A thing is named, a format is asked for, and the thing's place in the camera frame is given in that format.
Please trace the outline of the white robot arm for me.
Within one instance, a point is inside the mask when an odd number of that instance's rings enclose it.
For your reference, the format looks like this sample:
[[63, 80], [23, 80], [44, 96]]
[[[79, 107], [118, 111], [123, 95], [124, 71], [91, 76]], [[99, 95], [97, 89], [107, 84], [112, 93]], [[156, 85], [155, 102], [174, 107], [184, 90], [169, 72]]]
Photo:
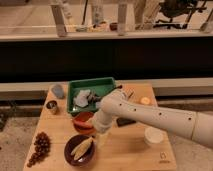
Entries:
[[105, 133], [111, 128], [114, 117], [135, 120], [213, 149], [213, 115], [136, 104], [128, 101], [122, 90], [116, 89], [102, 98], [92, 125], [97, 132]]

